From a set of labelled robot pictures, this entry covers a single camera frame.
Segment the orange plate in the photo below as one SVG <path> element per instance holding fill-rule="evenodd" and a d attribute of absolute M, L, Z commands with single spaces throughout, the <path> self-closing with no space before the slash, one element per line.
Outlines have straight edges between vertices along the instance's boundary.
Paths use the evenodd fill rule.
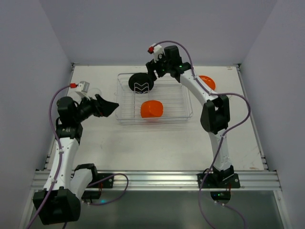
<path fill-rule="evenodd" d="M 215 81 L 206 75 L 199 75 L 199 78 L 205 83 L 205 88 L 208 90 L 215 90 L 216 89 L 216 83 Z"/>

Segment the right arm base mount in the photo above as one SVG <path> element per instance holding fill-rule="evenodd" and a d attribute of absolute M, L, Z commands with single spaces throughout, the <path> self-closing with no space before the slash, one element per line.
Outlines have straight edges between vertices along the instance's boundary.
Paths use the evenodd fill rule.
<path fill-rule="evenodd" d="M 227 204 L 231 199 L 231 189 L 240 188 L 240 180 L 237 173 L 234 172 L 234 167 L 230 166 L 226 170 L 218 171 L 213 167 L 212 171 L 205 169 L 197 174 L 198 187 L 203 182 L 203 189 L 220 189 L 220 191 L 211 191 L 211 198 L 221 204 Z"/>

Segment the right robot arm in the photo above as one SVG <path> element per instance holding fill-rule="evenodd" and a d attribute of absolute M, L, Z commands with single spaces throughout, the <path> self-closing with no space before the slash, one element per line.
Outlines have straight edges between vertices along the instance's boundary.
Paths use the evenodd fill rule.
<path fill-rule="evenodd" d="M 157 78 L 170 74 L 185 86 L 202 105 L 200 123 L 209 134 L 213 152 L 213 164 L 202 180 L 203 187 L 225 187 L 234 180 L 234 167 L 231 162 L 225 130 L 230 121 L 229 99 L 226 95 L 216 95 L 204 81 L 196 75 L 189 62 L 183 62 L 177 46 L 153 44 L 148 49 L 153 59 L 146 64 L 148 75 Z"/>

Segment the black plate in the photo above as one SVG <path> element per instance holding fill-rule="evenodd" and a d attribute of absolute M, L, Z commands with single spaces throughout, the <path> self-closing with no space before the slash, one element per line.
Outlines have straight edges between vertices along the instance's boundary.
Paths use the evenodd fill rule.
<path fill-rule="evenodd" d="M 154 81 L 147 73 L 135 73 L 129 78 L 128 86 L 133 92 L 142 94 L 154 87 Z"/>

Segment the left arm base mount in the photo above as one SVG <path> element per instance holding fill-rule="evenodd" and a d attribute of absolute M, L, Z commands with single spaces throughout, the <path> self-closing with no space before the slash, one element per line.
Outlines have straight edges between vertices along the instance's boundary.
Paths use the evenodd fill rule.
<path fill-rule="evenodd" d="M 81 176 L 81 182 L 79 186 L 78 196 L 81 203 L 86 203 L 92 206 L 105 206 L 112 203 L 114 200 L 93 202 L 95 197 L 101 197 L 101 192 L 103 188 L 111 188 L 113 186 L 113 177 L 114 174 L 99 174 L 96 171 L 89 169 L 82 170 L 83 175 Z M 86 194 L 86 188 L 88 187 L 97 187 L 98 196 L 95 194 Z"/>

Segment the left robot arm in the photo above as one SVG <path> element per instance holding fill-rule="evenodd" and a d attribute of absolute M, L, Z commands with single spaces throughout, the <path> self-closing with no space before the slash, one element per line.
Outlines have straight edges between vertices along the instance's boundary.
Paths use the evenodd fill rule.
<path fill-rule="evenodd" d="M 81 198 L 86 187 L 98 177 L 96 166 L 81 164 L 73 167 L 80 146 L 81 123 L 90 116 L 108 117 L 118 103 L 84 97 L 76 103 L 65 96 L 57 101 L 56 151 L 49 177 L 43 189 L 33 196 L 33 204 L 43 225 L 77 221 L 81 213 Z"/>

